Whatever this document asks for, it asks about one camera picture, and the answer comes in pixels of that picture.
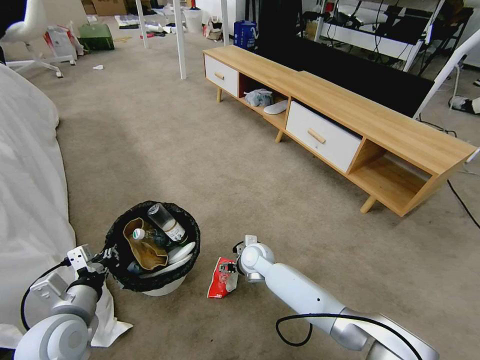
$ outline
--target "cardboard box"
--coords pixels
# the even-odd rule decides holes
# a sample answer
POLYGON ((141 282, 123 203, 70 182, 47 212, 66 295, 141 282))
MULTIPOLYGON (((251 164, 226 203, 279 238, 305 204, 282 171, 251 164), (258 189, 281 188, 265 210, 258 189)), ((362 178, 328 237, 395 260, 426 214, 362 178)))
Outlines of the cardboard box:
POLYGON ((87 15, 94 15, 97 13, 97 10, 95 10, 95 6, 92 0, 81 0, 81 4, 83 5, 83 8, 85 9, 85 13, 87 15))
POLYGON ((313 22, 313 21, 306 22, 305 35, 308 40, 315 39, 315 33, 317 32, 318 25, 319 25, 318 22, 313 22))
MULTIPOLYGON (((151 10, 152 9, 152 2, 151 0, 140 0, 141 4, 146 7, 148 10, 151 10)), ((135 9, 135 14, 136 14, 136 10, 137 10, 137 3, 135 2, 135 0, 126 0, 126 5, 127 5, 127 8, 132 10, 132 9, 135 9)))
POLYGON ((127 15, 125 0, 92 0, 99 16, 127 15))

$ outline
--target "white shoe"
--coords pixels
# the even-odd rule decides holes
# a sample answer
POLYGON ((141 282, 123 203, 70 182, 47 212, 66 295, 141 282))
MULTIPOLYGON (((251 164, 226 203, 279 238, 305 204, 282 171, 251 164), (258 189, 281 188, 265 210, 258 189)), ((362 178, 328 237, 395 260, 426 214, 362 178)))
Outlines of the white shoe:
POLYGON ((283 100, 283 101, 274 103, 273 105, 265 106, 263 111, 271 115, 280 114, 280 113, 283 113, 285 110, 287 110, 288 103, 289 103, 288 100, 283 100))

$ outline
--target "wooden tv stand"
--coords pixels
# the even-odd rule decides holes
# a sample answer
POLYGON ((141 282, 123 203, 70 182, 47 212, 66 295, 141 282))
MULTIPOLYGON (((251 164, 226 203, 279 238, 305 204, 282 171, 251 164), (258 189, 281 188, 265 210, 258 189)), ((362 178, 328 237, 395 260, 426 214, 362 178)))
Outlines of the wooden tv stand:
POLYGON ((203 51, 205 77, 370 196, 403 216, 443 185, 476 148, 305 71, 295 71, 237 46, 203 51), (266 88, 286 111, 250 106, 244 92, 266 88))

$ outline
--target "black garbage bag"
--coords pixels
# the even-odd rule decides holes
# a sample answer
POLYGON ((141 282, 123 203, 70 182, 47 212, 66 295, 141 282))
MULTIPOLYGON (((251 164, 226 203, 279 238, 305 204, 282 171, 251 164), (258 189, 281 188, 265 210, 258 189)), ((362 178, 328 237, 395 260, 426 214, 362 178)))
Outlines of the black garbage bag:
POLYGON ((168 212, 180 223, 188 234, 188 239, 195 241, 195 247, 191 252, 191 259, 180 266, 179 268, 170 272, 160 274, 155 277, 139 278, 137 275, 127 271, 129 264, 135 260, 135 257, 130 249, 128 241, 124 238, 123 231, 125 225, 133 219, 142 218, 149 222, 153 227, 159 229, 148 217, 148 209, 160 201, 145 201, 141 202, 124 214, 120 215, 105 237, 105 247, 108 249, 116 244, 118 251, 118 262, 109 266, 109 271, 113 277, 123 286, 124 289, 129 289, 135 292, 148 292, 151 290, 161 289, 165 285, 178 280, 188 274, 194 267, 195 261, 200 254, 200 229, 195 219, 181 207, 172 202, 161 202, 161 204, 168 210, 168 212))

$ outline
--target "wooden drawer handle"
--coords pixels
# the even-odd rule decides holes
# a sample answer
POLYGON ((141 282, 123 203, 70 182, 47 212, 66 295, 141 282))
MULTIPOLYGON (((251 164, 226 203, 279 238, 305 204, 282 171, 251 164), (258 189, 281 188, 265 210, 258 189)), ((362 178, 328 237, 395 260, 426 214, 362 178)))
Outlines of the wooden drawer handle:
POLYGON ((317 140, 319 143, 321 144, 325 144, 325 138, 320 136, 320 134, 318 134, 317 132, 315 132, 315 130, 313 130, 312 128, 309 128, 308 129, 308 133, 313 137, 315 138, 315 140, 317 140))

